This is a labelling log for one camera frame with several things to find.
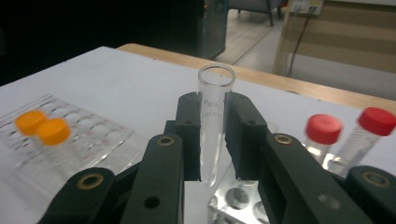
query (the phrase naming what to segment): orange cap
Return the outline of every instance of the orange cap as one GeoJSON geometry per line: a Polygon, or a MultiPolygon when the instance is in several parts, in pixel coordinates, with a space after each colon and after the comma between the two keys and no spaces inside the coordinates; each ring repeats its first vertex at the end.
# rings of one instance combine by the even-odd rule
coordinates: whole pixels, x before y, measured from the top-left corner
{"type": "Polygon", "coordinates": [[[46,114],[41,110],[26,112],[15,120],[15,125],[24,135],[35,135],[37,127],[46,120],[46,114]]]}
{"type": "Polygon", "coordinates": [[[37,128],[38,138],[47,146],[56,146],[70,136],[70,128],[64,119],[48,119],[37,128]]]}

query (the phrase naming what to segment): red cap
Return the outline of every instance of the red cap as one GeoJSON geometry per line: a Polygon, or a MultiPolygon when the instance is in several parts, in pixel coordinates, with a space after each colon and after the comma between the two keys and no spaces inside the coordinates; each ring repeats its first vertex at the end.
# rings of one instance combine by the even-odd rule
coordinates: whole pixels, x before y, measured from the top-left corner
{"type": "Polygon", "coordinates": [[[386,110],[367,107],[358,119],[362,128],[381,136],[388,136],[396,126],[396,118],[386,110]]]}
{"type": "Polygon", "coordinates": [[[342,128],[343,124],[337,118],[317,114],[309,118],[305,132],[315,142],[331,145],[337,142],[342,128]]]}

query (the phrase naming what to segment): plastic tube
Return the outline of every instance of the plastic tube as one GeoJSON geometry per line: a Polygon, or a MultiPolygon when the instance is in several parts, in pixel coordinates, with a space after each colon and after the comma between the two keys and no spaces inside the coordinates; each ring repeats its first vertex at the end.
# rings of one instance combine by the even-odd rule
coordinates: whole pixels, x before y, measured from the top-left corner
{"type": "Polygon", "coordinates": [[[226,65],[214,63],[200,69],[198,78],[201,100],[201,181],[210,187],[216,181],[228,115],[227,93],[232,91],[235,72],[226,65]]]}
{"type": "Polygon", "coordinates": [[[35,131],[46,120],[47,116],[41,110],[27,111],[15,119],[15,126],[19,133],[25,137],[19,146],[15,146],[14,150],[17,160],[22,158],[22,161],[17,163],[19,169],[39,154],[37,150],[42,147],[42,144],[38,140],[35,131]]]}
{"type": "Polygon", "coordinates": [[[329,170],[346,177],[349,169],[358,165],[381,137],[390,135],[395,125],[396,118],[388,111],[376,107],[364,109],[352,134],[329,161],[329,170]]]}
{"type": "Polygon", "coordinates": [[[64,119],[48,119],[37,128],[37,136],[44,145],[44,156],[68,179],[83,168],[82,160],[73,146],[71,130],[64,119]]]}
{"type": "Polygon", "coordinates": [[[309,118],[305,128],[305,147],[320,165],[332,144],[337,142],[342,128],[341,121],[330,115],[316,114],[309,118]]]}

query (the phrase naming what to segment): chair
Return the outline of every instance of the chair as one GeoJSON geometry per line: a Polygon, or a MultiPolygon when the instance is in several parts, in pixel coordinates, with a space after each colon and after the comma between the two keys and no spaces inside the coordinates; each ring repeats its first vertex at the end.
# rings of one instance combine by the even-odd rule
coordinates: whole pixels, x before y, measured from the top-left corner
{"type": "Polygon", "coordinates": [[[268,14],[271,26],[274,26],[272,10],[277,8],[277,16],[281,19],[281,2],[282,0],[228,0],[228,9],[237,9],[238,13],[244,10],[268,14]]]}

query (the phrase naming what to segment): white table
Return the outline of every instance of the white table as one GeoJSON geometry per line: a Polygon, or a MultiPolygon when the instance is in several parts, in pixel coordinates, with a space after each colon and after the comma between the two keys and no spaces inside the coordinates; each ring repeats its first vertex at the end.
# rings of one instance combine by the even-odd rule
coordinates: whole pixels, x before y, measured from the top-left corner
{"type": "MultiPolygon", "coordinates": [[[[0,88],[0,117],[45,94],[116,121],[147,137],[163,132],[165,122],[175,119],[177,99],[197,91],[197,69],[165,63],[125,51],[99,48],[42,72],[0,88]]],[[[237,79],[234,91],[245,94],[264,118],[280,133],[305,140],[307,119],[317,113],[336,116],[344,123],[342,136],[332,147],[336,151],[355,126],[361,110],[323,102],[299,94],[276,90],[237,79]]],[[[363,164],[396,175],[396,133],[381,139],[363,164]]],[[[48,199],[35,198],[36,189],[24,188],[0,158],[0,217],[2,223],[35,223],[45,212],[48,199]]],[[[218,179],[230,163],[223,149],[218,179]]],[[[186,183],[185,223],[205,223],[206,204],[217,185],[205,188],[186,183]]]]}

